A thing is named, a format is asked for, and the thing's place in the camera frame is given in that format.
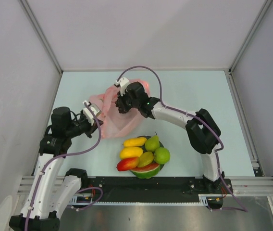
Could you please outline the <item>yellow fake mango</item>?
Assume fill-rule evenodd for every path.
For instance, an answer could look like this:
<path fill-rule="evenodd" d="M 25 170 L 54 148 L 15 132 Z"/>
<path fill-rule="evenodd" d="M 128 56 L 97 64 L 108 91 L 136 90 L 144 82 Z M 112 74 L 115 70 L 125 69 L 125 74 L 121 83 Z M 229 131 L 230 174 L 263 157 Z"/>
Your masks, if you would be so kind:
<path fill-rule="evenodd" d="M 121 150 L 119 157 L 121 159 L 140 157 L 143 154 L 143 152 L 144 152 L 143 149 L 140 147 L 124 147 Z"/>

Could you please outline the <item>green fake guava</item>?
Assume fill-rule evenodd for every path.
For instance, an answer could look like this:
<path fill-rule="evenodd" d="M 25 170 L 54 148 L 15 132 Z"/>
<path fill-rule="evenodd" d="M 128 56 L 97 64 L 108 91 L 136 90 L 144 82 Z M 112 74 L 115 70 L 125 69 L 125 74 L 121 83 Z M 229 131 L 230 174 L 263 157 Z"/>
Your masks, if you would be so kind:
<path fill-rule="evenodd" d="M 147 139 L 145 142 L 145 149 L 148 152 L 155 152 L 156 149 L 160 147 L 159 136 L 155 134 L 154 136 Z"/>

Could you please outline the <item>yellow fake banana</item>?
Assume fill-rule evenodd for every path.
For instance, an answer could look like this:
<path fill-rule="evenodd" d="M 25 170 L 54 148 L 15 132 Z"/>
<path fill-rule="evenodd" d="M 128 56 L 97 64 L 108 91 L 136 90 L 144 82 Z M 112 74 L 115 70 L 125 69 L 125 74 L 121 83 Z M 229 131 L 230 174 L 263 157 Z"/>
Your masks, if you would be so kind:
<path fill-rule="evenodd" d="M 141 147 L 143 146 L 147 141 L 146 137 L 136 137 L 136 138 L 130 138 L 123 142 L 124 147 Z"/>

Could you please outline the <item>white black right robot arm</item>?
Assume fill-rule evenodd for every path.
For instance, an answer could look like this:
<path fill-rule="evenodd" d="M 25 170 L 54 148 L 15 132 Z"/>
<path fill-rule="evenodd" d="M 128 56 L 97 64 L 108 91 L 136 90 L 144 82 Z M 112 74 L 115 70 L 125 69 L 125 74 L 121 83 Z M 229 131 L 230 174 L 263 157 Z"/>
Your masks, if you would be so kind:
<path fill-rule="evenodd" d="M 224 145 L 221 131 L 207 110 L 190 113 L 164 105 L 162 99 L 149 97 L 140 82 L 126 78 L 117 80 L 115 86 L 119 88 L 115 103 L 119 113 L 126 114 L 135 108 L 144 118 L 163 120 L 185 129 L 191 146 L 201 154 L 205 189 L 210 193 L 221 189 L 224 175 L 216 154 Z"/>

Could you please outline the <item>pink plastic bag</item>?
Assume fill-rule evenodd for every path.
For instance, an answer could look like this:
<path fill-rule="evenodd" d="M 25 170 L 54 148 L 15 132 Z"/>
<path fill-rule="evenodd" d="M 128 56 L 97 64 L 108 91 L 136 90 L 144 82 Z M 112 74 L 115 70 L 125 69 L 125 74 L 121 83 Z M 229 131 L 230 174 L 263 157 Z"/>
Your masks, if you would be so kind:
<path fill-rule="evenodd" d="M 113 85 L 103 94 L 92 95 L 89 98 L 89 101 L 101 110 L 98 119 L 103 122 L 101 126 L 103 139 L 127 136 L 145 120 L 135 108 L 130 109 L 126 114 L 119 113 L 115 105 L 119 92 L 119 88 Z"/>

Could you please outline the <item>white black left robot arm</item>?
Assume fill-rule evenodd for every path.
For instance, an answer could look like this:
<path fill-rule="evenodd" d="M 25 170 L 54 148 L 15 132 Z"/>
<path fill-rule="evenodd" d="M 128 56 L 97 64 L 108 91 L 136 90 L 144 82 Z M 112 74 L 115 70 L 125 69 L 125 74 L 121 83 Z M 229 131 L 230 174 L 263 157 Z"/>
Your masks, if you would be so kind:
<path fill-rule="evenodd" d="M 85 108 L 75 114 L 69 107 L 58 107 L 52 111 L 51 124 L 40 141 L 37 172 L 27 201 L 19 215 L 11 216 L 9 227 L 14 231 L 57 231 L 61 216 L 77 192 L 88 189 L 87 172 L 71 168 L 66 172 L 62 185 L 54 190 L 59 170 L 72 145 L 72 139 L 86 134 L 91 137 L 101 130 L 103 122 L 98 120 L 100 109 L 85 101 Z"/>

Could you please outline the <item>red fake watermelon slice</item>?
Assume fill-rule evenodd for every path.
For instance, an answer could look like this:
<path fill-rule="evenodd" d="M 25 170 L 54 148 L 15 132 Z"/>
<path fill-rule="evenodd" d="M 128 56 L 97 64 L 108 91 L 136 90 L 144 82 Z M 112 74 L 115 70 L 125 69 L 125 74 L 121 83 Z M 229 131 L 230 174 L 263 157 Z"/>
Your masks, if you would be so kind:
<path fill-rule="evenodd" d="M 145 167 L 136 167 L 130 171 L 139 179 L 150 179 L 156 176 L 160 169 L 161 165 L 153 162 Z"/>

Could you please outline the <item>yellow fake starfruit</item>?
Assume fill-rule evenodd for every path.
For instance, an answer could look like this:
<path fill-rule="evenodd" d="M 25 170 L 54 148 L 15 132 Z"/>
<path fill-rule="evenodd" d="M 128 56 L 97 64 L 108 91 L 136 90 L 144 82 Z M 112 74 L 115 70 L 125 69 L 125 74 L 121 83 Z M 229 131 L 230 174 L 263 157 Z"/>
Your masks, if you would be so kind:
<path fill-rule="evenodd" d="M 154 155 L 152 152 L 145 152 L 139 157 L 139 163 L 137 167 L 145 167 L 152 163 L 154 160 Z"/>

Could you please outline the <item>red orange fake mango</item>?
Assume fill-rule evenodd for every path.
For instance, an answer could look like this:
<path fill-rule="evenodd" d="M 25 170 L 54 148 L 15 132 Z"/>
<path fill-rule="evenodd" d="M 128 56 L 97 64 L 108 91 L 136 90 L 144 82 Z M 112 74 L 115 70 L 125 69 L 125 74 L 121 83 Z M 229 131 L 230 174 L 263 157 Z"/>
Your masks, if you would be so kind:
<path fill-rule="evenodd" d="M 117 170 L 118 171 L 128 171 L 132 170 L 137 167 L 139 163 L 139 157 L 130 157 L 126 159 L 122 159 L 118 164 L 117 164 Z"/>

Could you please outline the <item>green fake apple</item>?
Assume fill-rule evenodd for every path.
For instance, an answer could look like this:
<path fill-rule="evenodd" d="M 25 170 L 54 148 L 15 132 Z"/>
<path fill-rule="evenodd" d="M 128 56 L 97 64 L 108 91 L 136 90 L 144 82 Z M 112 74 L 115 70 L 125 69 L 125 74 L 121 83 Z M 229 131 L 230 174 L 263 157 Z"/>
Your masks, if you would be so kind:
<path fill-rule="evenodd" d="M 171 154 L 168 149 L 160 147 L 154 152 L 154 160 L 158 164 L 166 164 L 171 158 Z"/>

